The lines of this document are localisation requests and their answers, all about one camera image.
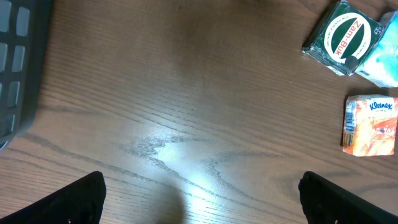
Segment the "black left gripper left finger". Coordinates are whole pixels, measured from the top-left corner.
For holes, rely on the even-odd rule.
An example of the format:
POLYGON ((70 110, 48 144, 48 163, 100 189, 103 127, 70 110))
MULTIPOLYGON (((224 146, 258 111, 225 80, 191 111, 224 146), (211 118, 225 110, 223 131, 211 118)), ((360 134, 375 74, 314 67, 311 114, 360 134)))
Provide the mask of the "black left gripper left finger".
POLYGON ((106 197, 103 174, 94 171, 39 201, 1 218, 1 224, 98 224, 106 197))

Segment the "small green wipes pack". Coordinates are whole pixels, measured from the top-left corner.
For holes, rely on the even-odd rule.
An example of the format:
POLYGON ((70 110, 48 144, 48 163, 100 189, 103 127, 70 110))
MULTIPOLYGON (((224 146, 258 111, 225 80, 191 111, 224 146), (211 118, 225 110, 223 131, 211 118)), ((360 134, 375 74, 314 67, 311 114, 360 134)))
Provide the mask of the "small green wipes pack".
POLYGON ((381 17, 382 37, 372 47, 356 73, 381 88, 397 87, 397 11, 381 17))

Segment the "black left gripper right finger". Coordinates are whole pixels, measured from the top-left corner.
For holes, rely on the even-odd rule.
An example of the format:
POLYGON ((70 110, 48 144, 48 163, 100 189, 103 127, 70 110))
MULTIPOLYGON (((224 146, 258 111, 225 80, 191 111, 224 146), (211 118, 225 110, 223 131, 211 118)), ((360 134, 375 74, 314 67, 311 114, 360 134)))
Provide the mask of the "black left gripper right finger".
POLYGON ((393 215, 322 176, 306 171, 298 185, 309 223, 397 223, 393 215))

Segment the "roll of tape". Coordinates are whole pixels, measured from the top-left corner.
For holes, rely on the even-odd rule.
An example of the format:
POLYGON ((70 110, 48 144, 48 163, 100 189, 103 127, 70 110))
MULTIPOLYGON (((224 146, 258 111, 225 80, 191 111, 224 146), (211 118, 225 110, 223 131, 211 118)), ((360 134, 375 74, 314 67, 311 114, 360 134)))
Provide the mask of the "roll of tape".
POLYGON ((381 38, 384 26, 348 1, 337 1, 321 16, 302 47, 339 76, 351 76, 381 38))

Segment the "orange tissue pack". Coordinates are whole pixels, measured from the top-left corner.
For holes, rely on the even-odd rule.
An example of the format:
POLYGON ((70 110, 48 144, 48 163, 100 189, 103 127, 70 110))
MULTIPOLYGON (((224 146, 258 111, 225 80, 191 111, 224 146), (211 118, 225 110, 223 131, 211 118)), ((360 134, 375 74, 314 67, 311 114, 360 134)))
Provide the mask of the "orange tissue pack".
POLYGON ((343 152, 356 157, 393 155, 396 132, 397 98, 384 95, 347 98, 343 152))

